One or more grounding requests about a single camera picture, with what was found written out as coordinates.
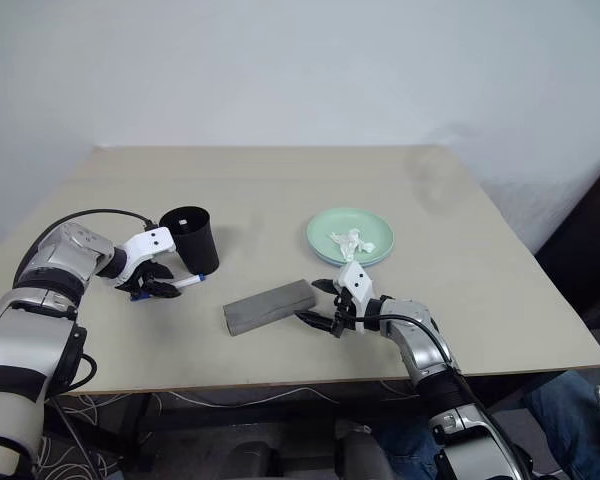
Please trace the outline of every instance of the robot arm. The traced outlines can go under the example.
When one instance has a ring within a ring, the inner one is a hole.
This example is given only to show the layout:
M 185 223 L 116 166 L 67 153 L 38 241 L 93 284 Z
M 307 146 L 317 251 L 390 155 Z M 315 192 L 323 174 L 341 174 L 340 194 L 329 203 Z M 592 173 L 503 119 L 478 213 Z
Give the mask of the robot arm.
M 371 279 L 357 262 L 343 266 L 337 279 L 313 285 L 336 295 L 335 317 L 296 312 L 300 319 L 336 337 L 345 328 L 379 331 L 400 349 L 433 436 L 445 446 L 435 458 L 441 480 L 531 478 L 530 465 L 469 389 L 424 305 L 386 296 L 376 299 Z
M 174 297 L 177 289 L 156 280 L 173 275 L 151 261 L 174 250 L 164 227 L 115 247 L 81 225 L 64 223 L 40 242 L 15 288 L 0 300 L 0 478 L 33 478 L 44 402 L 72 388 L 85 358 L 87 332 L 76 317 L 93 275 L 132 298 Z

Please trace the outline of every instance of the table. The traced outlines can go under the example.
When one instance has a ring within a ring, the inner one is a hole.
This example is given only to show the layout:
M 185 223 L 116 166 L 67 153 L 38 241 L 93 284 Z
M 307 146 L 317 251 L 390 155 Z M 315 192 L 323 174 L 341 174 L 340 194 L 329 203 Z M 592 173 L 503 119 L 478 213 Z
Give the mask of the table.
M 383 216 L 391 255 L 368 269 L 376 294 L 426 304 L 466 375 L 600 366 L 600 347 L 458 159 L 440 147 L 96 149 L 0 246 L 0 296 L 28 244 L 54 219 L 113 207 L 156 220 L 199 205 L 211 213 L 220 268 L 177 299 L 129 302 L 96 278 L 80 306 L 89 393 L 313 383 L 406 375 L 377 334 L 340 339 L 289 318 L 238 337 L 222 306 L 285 283 L 333 277 L 310 250 L 318 212 L 353 206 Z M 121 243 L 134 219 L 79 220 Z M 164 262 L 176 276 L 175 255 Z M 332 311 L 320 295 L 318 310 Z

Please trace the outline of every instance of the white tissue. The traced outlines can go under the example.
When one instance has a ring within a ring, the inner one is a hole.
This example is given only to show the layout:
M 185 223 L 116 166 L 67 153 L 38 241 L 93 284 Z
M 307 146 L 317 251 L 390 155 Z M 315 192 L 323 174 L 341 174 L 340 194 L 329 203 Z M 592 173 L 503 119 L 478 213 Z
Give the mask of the white tissue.
M 331 232 L 331 240 L 340 245 L 340 252 L 344 257 L 345 262 L 353 262 L 353 257 L 356 250 L 359 252 L 371 253 L 376 246 L 371 242 L 363 242 L 360 238 L 360 230 L 352 228 L 349 233 L 343 233 L 338 235 L 337 233 Z

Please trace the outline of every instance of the black cup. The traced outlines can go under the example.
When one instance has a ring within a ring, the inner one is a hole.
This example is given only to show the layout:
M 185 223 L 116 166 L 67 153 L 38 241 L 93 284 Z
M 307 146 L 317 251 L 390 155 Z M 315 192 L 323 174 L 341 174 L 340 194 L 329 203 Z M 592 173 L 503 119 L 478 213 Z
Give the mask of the black cup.
M 209 275 L 220 264 L 210 220 L 209 212 L 200 207 L 176 208 L 160 219 L 160 226 L 169 229 L 180 258 L 194 275 Z

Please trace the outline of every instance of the green plate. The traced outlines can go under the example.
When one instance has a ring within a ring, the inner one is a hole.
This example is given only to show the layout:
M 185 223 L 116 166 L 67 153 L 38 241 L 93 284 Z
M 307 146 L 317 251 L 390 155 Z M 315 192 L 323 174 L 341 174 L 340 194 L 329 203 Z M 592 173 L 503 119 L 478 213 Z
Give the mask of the green plate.
M 376 248 L 371 253 L 356 252 L 355 259 L 363 267 L 384 260 L 393 249 L 394 235 L 389 224 L 375 213 L 360 208 L 332 208 L 311 219 L 307 227 L 307 238 L 318 257 L 332 265 L 344 265 L 340 245 L 331 240 L 331 232 L 347 233 L 352 228 L 360 230 L 365 242 Z

